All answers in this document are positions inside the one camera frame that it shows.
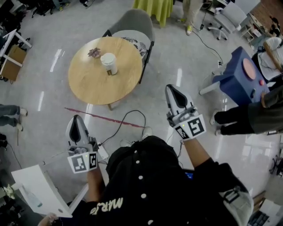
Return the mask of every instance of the tiled floor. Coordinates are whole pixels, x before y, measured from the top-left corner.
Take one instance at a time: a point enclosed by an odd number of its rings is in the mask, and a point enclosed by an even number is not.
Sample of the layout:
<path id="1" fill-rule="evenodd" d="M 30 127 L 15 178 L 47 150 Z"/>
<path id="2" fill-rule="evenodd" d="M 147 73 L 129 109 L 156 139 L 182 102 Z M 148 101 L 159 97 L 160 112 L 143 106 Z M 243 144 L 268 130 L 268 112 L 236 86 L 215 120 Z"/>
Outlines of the tiled floor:
<path id="1" fill-rule="evenodd" d="M 200 39 L 192 34 L 185 34 L 183 25 L 176 24 L 175 19 L 182 14 L 181 4 L 174 6 L 166 27 L 160 28 L 154 22 L 156 44 L 142 83 L 137 85 L 126 98 L 114 104 L 114 110 L 106 106 L 88 105 L 77 99 L 68 84 L 68 68 L 74 54 L 87 42 L 101 37 L 123 13 L 130 9 L 132 0 L 96 0 L 90 8 L 84 8 L 73 0 L 62 12 L 46 14 L 45 17 L 28 14 L 22 23 L 22 36 L 31 38 L 32 49 L 28 50 L 18 79 L 12 85 L 0 82 L 0 103 L 15 104 L 28 109 L 28 117 L 23 118 L 24 131 L 19 133 L 12 127 L 1 127 L 0 132 L 8 136 L 10 144 L 22 167 L 29 167 L 66 150 L 65 130 L 75 112 L 66 108 L 87 112 L 97 116 L 122 120 L 125 113 L 138 109 L 146 116 L 147 126 L 153 128 L 154 134 L 167 140 L 172 134 L 166 113 L 164 89 L 167 84 L 180 85 L 191 94 L 195 105 L 204 115 L 207 133 L 199 141 L 219 162 L 228 162 L 234 173 L 243 181 L 253 195 L 262 191 L 269 178 L 268 168 L 272 157 L 278 150 L 279 136 L 248 135 L 220 136 L 214 135 L 209 125 L 210 114 L 216 108 L 230 108 L 234 103 L 220 91 L 213 91 L 204 96 L 199 89 L 209 83 L 210 74 L 217 68 L 218 56 L 205 47 Z M 196 27 L 200 27 L 204 13 L 198 15 Z M 212 20 L 207 14 L 205 24 Z M 199 32 L 205 43 L 216 49 L 224 62 L 231 58 L 231 52 L 243 46 L 249 54 L 249 45 L 237 34 L 230 35 L 229 40 L 217 41 L 213 33 L 206 29 Z M 51 70 L 57 51 L 60 56 Z M 79 113 L 85 120 L 90 135 L 98 141 L 111 136 L 118 124 L 84 113 Z M 143 125 L 144 119 L 139 113 L 129 114 L 127 122 Z M 123 125 L 118 134 L 105 143 L 111 154 L 118 147 L 121 139 L 130 141 L 141 137 L 142 130 Z M 170 143 L 179 152 L 180 137 L 173 134 Z M 12 152 L 4 153 L 8 170 L 19 169 Z M 191 162 L 182 149 L 180 162 L 184 168 L 191 168 Z M 48 166 L 48 172 L 66 201 L 70 201 L 86 182 L 85 174 L 74 175 L 67 163 L 61 158 Z"/>

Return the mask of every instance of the red line on floor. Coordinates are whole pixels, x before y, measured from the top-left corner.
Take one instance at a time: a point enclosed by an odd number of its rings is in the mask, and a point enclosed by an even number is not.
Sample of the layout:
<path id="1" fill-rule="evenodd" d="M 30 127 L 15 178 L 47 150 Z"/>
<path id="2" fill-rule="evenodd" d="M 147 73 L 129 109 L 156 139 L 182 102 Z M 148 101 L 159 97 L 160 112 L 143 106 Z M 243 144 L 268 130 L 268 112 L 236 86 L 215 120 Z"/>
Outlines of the red line on floor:
<path id="1" fill-rule="evenodd" d="M 134 127 L 143 128 L 143 126 L 140 126 L 140 125 L 132 124 L 132 123 L 129 123 L 129 122 L 122 122 L 122 121 L 119 121 L 119 120 L 116 120 L 116 119 L 106 118 L 106 117 L 99 116 L 99 115 L 90 114 L 90 113 L 79 111 L 79 110 L 76 110 L 76 109 L 73 109 L 73 108 L 65 108 L 65 109 L 67 109 L 69 111 L 76 112 L 76 113 L 84 113 L 84 114 L 87 114 L 87 115 L 91 115 L 92 117 L 101 118 L 101 119 L 107 120 L 109 122 L 116 122 L 116 123 L 119 123 L 119 124 L 122 123 L 123 125 L 131 125 L 131 126 L 134 126 Z"/>

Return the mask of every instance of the round wooden table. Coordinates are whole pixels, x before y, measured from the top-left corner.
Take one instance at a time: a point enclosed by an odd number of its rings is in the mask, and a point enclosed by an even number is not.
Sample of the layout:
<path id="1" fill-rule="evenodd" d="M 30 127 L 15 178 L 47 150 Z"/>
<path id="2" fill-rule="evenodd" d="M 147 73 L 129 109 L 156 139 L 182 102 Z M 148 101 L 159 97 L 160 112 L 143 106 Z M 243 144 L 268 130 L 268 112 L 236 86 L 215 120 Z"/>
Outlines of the round wooden table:
<path id="1" fill-rule="evenodd" d="M 99 48 L 101 56 L 113 53 L 118 72 L 108 75 L 100 58 L 88 56 L 91 49 Z M 142 75 L 142 58 L 128 41 L 117 37 L 98 38 L 85 44 L 73 57 L 69 67 L 69 85 L 80 100 L 94 105 L 108 105 L 129 94 Z"/>

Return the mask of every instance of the yellow-green fabric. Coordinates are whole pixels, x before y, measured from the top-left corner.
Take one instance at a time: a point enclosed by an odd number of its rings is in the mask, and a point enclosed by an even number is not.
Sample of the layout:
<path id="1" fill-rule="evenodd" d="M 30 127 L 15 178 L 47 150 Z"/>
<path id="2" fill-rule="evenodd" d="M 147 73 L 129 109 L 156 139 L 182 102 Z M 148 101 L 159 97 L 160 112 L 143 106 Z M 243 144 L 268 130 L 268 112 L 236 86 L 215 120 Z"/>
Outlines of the yellow-green fabric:
<path id="1" fill-rule="evenodd" d="M 160 26 L 164 27 L 173 10 L 173 0 L 135 0 L 133 8 L 142 9 L 149 16 L 155 15 Z"/>

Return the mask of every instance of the chair backrest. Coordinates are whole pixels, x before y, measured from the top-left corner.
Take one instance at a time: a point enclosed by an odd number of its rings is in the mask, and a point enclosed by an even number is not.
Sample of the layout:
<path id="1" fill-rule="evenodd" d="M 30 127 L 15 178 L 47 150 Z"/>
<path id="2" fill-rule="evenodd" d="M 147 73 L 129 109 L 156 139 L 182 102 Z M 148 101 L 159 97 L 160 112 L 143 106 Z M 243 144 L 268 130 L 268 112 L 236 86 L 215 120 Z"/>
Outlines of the chair backrest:
<path id="1" fill-rule="evenodd" d="M 137 30 L 144 33 L 150 41 L 155 41 L 153 25 L 150 16 L 141 9 L 127 11 L 109 31 L 114 34 L 121 30 Z"/>
<path id="2" fill-rule="evenodd" d="M 242 11 L 242 9 L 233 2 L 230 2 L 221 11 L 221 14 L 227 17 L 235 27 L 238 27 L 240 23 L 242 23 L 244 19 L 247 18 L 247 15 Z"/>

